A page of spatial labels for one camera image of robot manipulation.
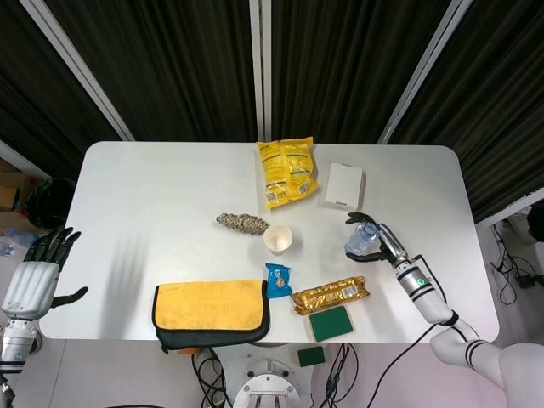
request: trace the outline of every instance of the white table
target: white table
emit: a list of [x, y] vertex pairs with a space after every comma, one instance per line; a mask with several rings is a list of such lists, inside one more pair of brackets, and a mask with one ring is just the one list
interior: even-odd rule
[[[321, 205], [332, 162], [362, 167], [362, 210], [387, 224], [413, 256], [422, 253], [450, 306], [487, 340], [496, 312], [455, 154], [437, 146], [318, 144], [321, 189], [310, 198], [264, 209], [264, 176], [255, 144], [101, 142], [82, 166], [67, 225], [82, 232], [57, 294], [88, 286], [79, 302], [51, 310], [49, 337], [156, 339], [155, 286], [181, 281], [264, 279], [265, 262], [292, 268], [301, 291], [364, 275], [371, 296], [348, 303], [354, 331], [331, 342], [413, 342], [428, 327], [386, 262], [347, 259], [353, 226], [342, 210]], [[220, 213], [250, 213], [292, 228], [292, 248], [268, 252], [262, 236], [215, 222]], [[264, 342], [312, 343], [309, 319], [289, 297], [270, 300]]]

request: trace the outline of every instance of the golden wrapper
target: golden wrapper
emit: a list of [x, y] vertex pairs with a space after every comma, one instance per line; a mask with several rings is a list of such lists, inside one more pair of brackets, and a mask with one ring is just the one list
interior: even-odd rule
[[365, 289], [365, 281], [364, 276], [342, 279], [314, 289], [293, 293], [291, 299], [295, 301], [295, 311], [299, 315], [309, 315], [370, 295]]

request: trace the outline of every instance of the yellow cloth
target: yellow cloth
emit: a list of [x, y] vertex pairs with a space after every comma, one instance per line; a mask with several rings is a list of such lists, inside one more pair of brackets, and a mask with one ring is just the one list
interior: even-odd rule
[[263, 281], [160, 285], [154, 314], [166, 330], [254, 330], [263, 321]]

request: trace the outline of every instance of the yellow snack bag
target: yellow snack bag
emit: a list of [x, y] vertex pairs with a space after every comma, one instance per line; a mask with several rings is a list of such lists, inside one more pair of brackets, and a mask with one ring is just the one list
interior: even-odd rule
[[314, 163], [309, 152], [314, 138], [257, 142], [266, 183], [266, 207], [274, 208], [312, 194]]

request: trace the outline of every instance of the blue snack packet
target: blue snack packet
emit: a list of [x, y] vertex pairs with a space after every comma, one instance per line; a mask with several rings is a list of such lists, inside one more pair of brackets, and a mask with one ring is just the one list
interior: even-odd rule
[[289, 271], [291, 268], [277, 263], [265, 263], [264, 265], [269, 270], [269, 284], [266, 286], [266, 297], [271, 299], [292, 295], [292, 289], [289, 286]]

